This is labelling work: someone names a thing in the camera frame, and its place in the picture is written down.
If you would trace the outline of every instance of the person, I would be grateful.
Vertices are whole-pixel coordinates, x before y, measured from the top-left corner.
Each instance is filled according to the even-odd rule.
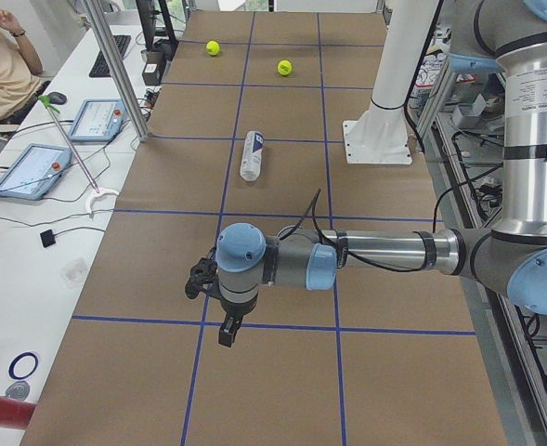
[[[15,39],[12,42],[0,31],[0,124],[20,124],[45,87],[36,76],[42,62],[20,21],[4,9],[0,28]]]

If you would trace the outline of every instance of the tennis ball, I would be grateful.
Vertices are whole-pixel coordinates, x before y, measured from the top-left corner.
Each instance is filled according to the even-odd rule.
[[[287,76],[292,72],[292,63],[288,60],[282,60],[277,64],[277,72],[282,76]]]
[[[209,56],[217,56],[219,54],[219,44],[215,40],[210,40],[205,46]]]

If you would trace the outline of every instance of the person's arm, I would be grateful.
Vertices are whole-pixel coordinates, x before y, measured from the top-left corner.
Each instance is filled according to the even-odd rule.
[[[42,72],[42,61],[38,56],[32,42],[25,34],[25,30],[21,28],[20,21],[17,20],[12,13],[4,9],[0,9],[0,27],[9,31],[17,42],[19,52],[25,60],[32,74],[40,74]]]

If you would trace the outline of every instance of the blue ring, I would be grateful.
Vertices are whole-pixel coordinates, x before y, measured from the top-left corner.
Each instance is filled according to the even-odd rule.
[[[33,364],[32,371],[29,372],[28,374],[25,374],[24,376],[17,376],[15,374],[15,366],[17,365],[17,363],[19,361],[21,361],[23,358],[27,358],[27,357],[33,358],[34,364]],[[38,368],[39,363],[40,363],[40,360],[38,360],[38,357],[34,353],[32,353],[31,351],[26,351],[25,353],[21,353],[20,355],[18,355],[17,358],[15,358],[11,362],[11,365],[9,365],[9,376],[11,376],[11,378],[13,378],[13,379],[17,379],[18,381],[23,380],[25,378],[29,378],[36,371],[36,369]]]

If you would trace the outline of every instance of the person's hand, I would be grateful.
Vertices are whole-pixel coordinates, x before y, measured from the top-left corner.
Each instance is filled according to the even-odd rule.
[[[19,33],[23,29],[17,17],[5,9],[0,9],[0,27],[10,33]]]

